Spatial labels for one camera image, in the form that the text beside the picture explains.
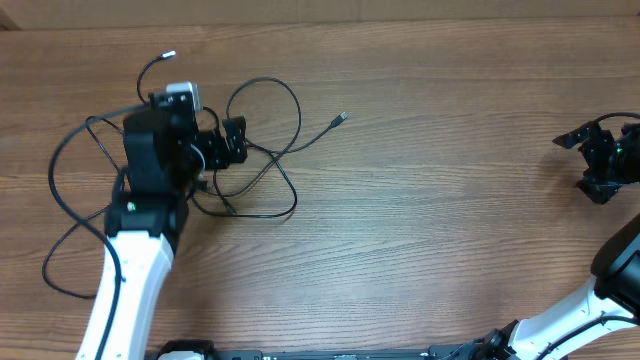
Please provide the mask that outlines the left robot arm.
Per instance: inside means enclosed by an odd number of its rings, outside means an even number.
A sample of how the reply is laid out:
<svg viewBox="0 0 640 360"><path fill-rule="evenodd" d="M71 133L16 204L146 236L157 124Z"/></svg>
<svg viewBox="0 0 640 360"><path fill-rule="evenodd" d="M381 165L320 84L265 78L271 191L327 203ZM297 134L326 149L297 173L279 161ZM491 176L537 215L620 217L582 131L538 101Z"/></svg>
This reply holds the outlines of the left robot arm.
<svg viewBox="0 0 640 360"><path fill-rule="evenodd" d="M124 121L126 165L104 220L105 257L77 356L141 359L199 175L222 158L221 136L193 110L144 109Z"/></svg>

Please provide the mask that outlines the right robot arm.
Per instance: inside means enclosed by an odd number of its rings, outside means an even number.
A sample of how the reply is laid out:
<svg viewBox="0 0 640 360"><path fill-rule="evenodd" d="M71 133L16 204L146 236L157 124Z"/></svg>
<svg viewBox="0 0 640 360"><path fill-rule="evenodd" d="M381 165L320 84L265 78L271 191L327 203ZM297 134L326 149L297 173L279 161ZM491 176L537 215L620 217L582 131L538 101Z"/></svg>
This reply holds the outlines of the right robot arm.
<svg viewBox="0 0 640 360"><path fill-rule="evenodd" d="M614 138L600 122L614 112L556 137L565 149L577 147L587 169L576 183L594 203L603 205L621 187L639 181L639 125L625 124ZM597 252L590 277L548 310L475 341L469 359L565 359L573 351L610 333L639 325L639 218L634 217Z"/></svg>

